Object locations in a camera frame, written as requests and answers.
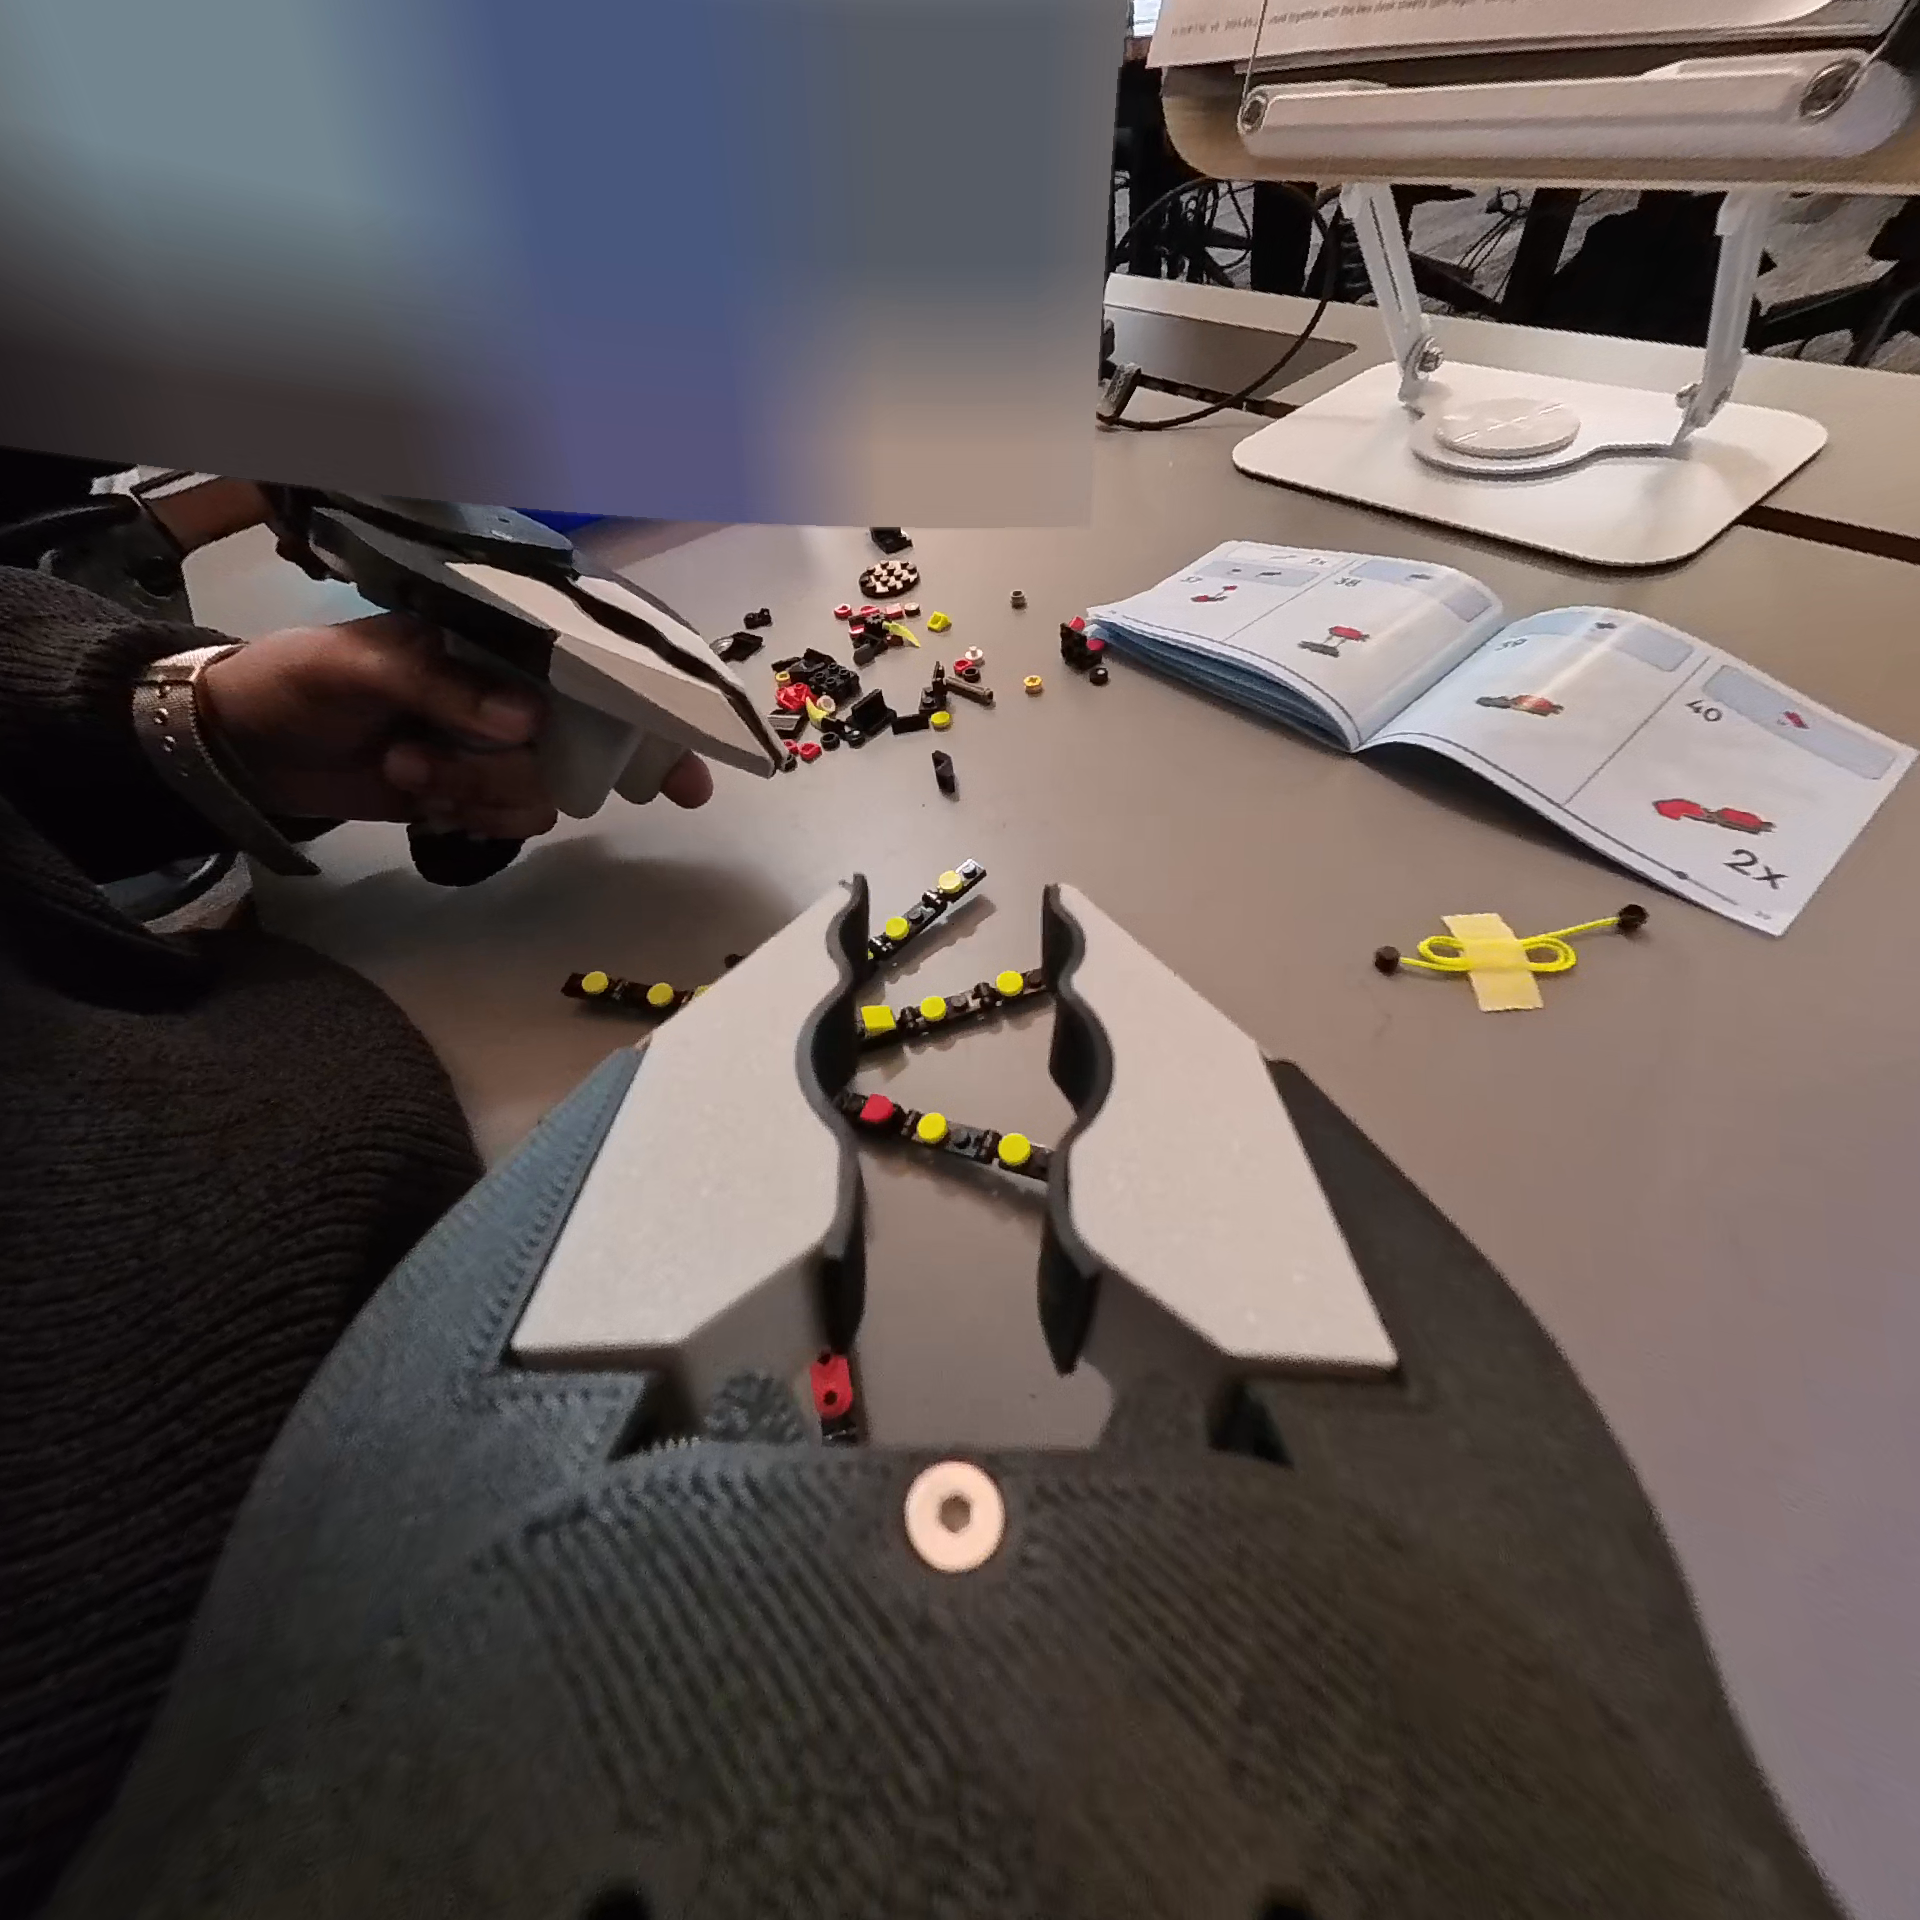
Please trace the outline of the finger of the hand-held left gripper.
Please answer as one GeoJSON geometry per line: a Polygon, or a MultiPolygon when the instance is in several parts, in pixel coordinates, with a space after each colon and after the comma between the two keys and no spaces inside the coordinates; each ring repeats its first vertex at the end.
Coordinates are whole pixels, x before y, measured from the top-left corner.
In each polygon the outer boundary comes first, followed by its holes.
{"type": "Polygon", "coordinates": [[[638,737],[677,737],[710,763],[779,773],[779,737],[735,670],[632,583],[601,576],[550,583],[488,563],[454,563],[454,576],[552,634],[552,692],[638,737]]]}
{"type": "Polygon", "coordinates": [[[622,576],[582,572],[572,583],[582,630],[572,634],[576,679],[603,708],[650,712],[692,748],[784,748],[718,648],[664,599],[622,576]]]}

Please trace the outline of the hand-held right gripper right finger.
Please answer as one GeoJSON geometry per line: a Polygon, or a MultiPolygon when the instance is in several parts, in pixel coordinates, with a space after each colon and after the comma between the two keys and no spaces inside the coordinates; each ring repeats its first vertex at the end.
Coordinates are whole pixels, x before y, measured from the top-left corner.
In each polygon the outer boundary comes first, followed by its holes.
{"type": "Polygon", "coordinates": [[[1258,1041],[1088,891],[1050,882],[1040,1331],[1059,1375],[1384,1380],[1398,1347],[1258,1041]]]}

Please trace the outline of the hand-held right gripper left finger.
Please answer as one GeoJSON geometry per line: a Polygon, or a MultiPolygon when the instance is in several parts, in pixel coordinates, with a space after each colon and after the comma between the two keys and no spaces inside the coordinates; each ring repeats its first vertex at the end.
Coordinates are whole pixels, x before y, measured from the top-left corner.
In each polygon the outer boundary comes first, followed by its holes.
{"type": "Polygon", "coordinates": [[[637,1049],[512,1323],[523,1368],[638,1371],[692,1425],[755,1375],[813,1425],[809,1368],[868,1300],[864,1168],[836,1108],[868,936],[868,880],[836,880],[637,1049]]]}

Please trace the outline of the pile of lego pieces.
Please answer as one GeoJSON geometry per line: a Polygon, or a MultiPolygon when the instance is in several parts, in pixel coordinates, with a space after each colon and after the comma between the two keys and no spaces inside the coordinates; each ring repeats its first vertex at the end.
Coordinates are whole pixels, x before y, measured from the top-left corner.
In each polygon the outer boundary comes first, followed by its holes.
{"type": "Polygon", "coordinates": [[[763,667],[784,773],[877,741],[930,737],[930,778],[954,802],[957,765],[946,737],[964,708],[1000,703],[994,655],[979,645],[939,654],[954,613],[923,606],[923,565],[905,527],[872,527],[868,546],[859,593],[827,613],[836,645],[776,654],[776,609],[755,606],[710,648],[721,667],[763,667]]]}

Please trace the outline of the black yellow lego spider model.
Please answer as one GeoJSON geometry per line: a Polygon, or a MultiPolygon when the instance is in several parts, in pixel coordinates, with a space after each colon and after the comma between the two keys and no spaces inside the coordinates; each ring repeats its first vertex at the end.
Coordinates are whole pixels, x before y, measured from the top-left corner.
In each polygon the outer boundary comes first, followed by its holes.
{"type": "MultiPolygon", "coordinates": [[[[927,936],[957,915],[989,880],[989,867],[979,856],[957,856],[946,867],[911,906],[880,920],[868,936],[864,952],[864,985],[890,990],[899,959],[914,959],[927,936]]],[[[638,1021],[660,1021],[677,1015],[683,1006],[701,1002],[710,985],[677,990],[671,978],[632,978],[615,969],[572,969],[563,978],[563,997],[615,1009],[638,1021]]],[[[1055,978],[1046,965],[1000,965],[983,978],[977,978],[957,997],[914,997],[914,1002],[859,1002],[853,1006],[853,1049],[859,1058],[880,1058],[899,1046],[927,1046],[950,1041],[969,1026],[994,1026],[1011,1009],[1040,1006],[1055,994],[1055,978]]],[[[964,1122],[939,1108],[914,1108],[899,1105],[890,1093],[836,1093],[836,1108],[872,1140],[898,1140],[911,1143],[923,1158],[957,1158],[977,1162],[1027,1182],[1046,1182],[1055,1168],[1055,1151],[1046,1140],[1030,1140],[1027,1130],[964,1122]]]]}

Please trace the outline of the light blue instruction booklet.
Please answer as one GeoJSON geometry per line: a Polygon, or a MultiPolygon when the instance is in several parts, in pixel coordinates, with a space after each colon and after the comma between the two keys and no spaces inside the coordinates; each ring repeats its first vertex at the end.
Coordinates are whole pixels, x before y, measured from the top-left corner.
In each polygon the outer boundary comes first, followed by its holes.
{"type": "Polygon", "coordinates": [[[1914,748],[1651,613],[1505,618],[1418,555],[1227,541],[1093,606],[1115,655],[1345,752],[1418,748],[1709,915],[1785,936],[1914,748]]]}

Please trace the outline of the person's left forearm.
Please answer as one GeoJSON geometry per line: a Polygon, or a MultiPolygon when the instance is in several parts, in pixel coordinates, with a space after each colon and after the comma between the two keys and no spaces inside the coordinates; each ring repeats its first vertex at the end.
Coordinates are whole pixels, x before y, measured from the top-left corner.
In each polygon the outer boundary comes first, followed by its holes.
{"type": "Polygon", "coordinates": [[[0,572],[4,802],[85,873],[129,873],[200,840],[129,716],[141,675],[191,641],[64,579],[0,572]]]}

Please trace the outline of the person's left hand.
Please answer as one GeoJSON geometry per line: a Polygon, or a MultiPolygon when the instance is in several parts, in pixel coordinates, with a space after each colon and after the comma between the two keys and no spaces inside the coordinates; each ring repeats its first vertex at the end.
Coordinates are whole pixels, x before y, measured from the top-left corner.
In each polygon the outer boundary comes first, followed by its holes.
{"type": "Polygon", "coordinates": [[[541,686],[454,655],[406,613],[238,645],[205,667],[196,712],[269,817],[483,840],[534,840],[563,817],[541,770],[541,686]]]}

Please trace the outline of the studded wristband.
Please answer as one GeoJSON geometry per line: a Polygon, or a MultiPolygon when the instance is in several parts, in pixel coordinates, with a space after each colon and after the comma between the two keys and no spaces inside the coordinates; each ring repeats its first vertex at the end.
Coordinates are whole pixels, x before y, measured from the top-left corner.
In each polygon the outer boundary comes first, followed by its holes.
{"type": "Polygon", "coordinates": [[[214,728],[200,716],[205,675],[238,648],[238,641],[221,641],[150,663],[129,684],[134,741],[156,778],[214,829],[227,849],[276,873],[319,873],[319,862],[227,773],[214,728]]]}

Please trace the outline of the yellow tape piece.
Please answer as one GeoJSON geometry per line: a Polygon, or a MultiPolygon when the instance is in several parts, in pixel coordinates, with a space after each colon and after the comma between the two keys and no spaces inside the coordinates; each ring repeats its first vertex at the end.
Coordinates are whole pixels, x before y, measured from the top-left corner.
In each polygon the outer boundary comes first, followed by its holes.
{"type": "Polygon", "coordinates": [[[1485,1015],[1544,1006],[1531,948],[1501,915],[1447,915],[1447,936],[1433,940],[1433,952],[1447,969],[1472,985],[1477,1009],[1485,1015]]]}

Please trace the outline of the white desk stand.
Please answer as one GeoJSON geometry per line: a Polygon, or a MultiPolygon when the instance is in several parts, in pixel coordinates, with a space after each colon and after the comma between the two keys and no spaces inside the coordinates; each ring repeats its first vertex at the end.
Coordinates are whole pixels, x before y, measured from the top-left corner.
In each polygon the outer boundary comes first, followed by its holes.
{"type": "Polygon", "coordinates": [[[1200,174],[1337,185],[1384,328],[1389,359],[1241,441],[1241,473],[1640,572],[1824,448],[1732,402],[1760,257],[1789,191],[1914,185],[1914,2],[1208,0],[1159,8],[1148,64],[1200,174]],[[1664,391],[1453,355],[1398,183],[1725,191],[1699,370],[1664,391]]]}

